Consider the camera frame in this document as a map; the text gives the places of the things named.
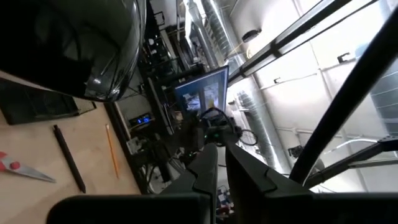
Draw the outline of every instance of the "scissors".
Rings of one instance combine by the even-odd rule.
[[[22,165],[18,161],[9,157],[5,152],[0,151],[0,171],[13,172],[15,174],[24,175],[27,177],[44,180],[55,183],[55,179],[31,168]]]

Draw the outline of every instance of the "dark helmet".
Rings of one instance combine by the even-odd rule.
[[[115,101],[137,63],[146,0],[0,1],[0,77]]]

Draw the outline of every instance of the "computer monitor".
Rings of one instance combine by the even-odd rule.
[[[183,115],[202,113],[211,107],[225,111],[227,82],[228,66],[224,66],[175,87]]]

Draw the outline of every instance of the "black metal frame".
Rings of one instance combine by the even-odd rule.
[[[345,0],[324,0],[318,3],[314,8],[306,13],[306,15],[292,24],[287,30],[283,31],[281,35],[276,37],[270,44],[265,46],[259,53],[230,75],[228,80],[229,84],[234,84],[251,75],[253,73],[252,69],[256,68],[260,63],[262,63],[261,67],[266,66],[277,58],[324,32],[324,30],[322,30],[314,35],[306,37],[304,40],[303,38],[299,38],[299,36],[349,2],[350,1]],[[376,1],[371,1],[360,9],[374,2]],[[327,175],[333,177],[334,175],[344,171],[341,171],[342,165],[345,166],[347,165],[347,162],[348,164],[352,162],[352,157],[342,160],[341,163],[322,171],[322,174],[311,177],[308,180],[309,183],[305,184],[310,171],[313,169],[326,145],[331,141],[342,125],[344,125],[345,121],[349,118],[360,102],[362,102],[368,91],[382,76],[383,71],[387,69],[391,62],[397,57],[398,42],[396,40],[398,39],[398,32],[396,32],[396,30],[398,30],[398,23],[396,21],[398,21],[398,9],[392,12],[390,18],[370,43],[368,49],[358,61],[346,79],[344,85],[340,88],[334,100],[331,102],[330,107],[323,115],[317,128],[305,145],[303,152],[297,159],[297,162],[290,174],[290,179],[302,185],[312,186],[316,183],[319,184],[319,181],[325,180],[325,172]],[[333,27],[337,23],[327,27],[327,29]],[[368,156],[374,156],[374,153],[380,153],[378,150],[370,150],[372,153]],[[356,161],[363,158],[361,156],[357,157],[358,155],[356,154],[353,156]]]
[[[354,162],[365,161],[382,152],[396,151],[397,148],[398,139],[396,139],[395,137],[386,137],[379,142],[332,164],[331,166],[317,172],[316,174],[311,175],[305,181],[304,186],[310,189],[350,169],[351,164]]]
[[[279,34],[274,40],[262,48],[258,53],[251,57],[246,63],[240,66],[239,69],[232,73],[228,78],[229,84],[232,85],[243,78],[252,75],[254,72],[269,65],[278,58],[286,55],[297,47],[300,47],[306,42],[324,33],[326,30],[339,24],[350,15],[377,2],[378,0],[368,2],[350,15],[345,16],[324,29],[316,29],[314,32],[309,32],[311,29],[316,28],[315,26],[322,20],[326,19],[328,16],[332,15],[351,1],[352,0],[323,0],[319,2],[301,18],[295,21],[290,27]]]

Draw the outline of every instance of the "black pen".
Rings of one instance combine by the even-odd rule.
[[[54,125],[54,135],[57,138],[58,144],[61,147],[63,156],[65,156],[65,159],[67,160],[69,169],[72,172],[73,178],[75,178],[77,186],[79,187],[81,192],[86,193],[86,185],[81,178],[81,175],[79,173],[79,170],[77,169],[72,155],[70,154],[67,142],[65,142],[65,139],[63,138],[61,129],[59,129],[57,125]]]

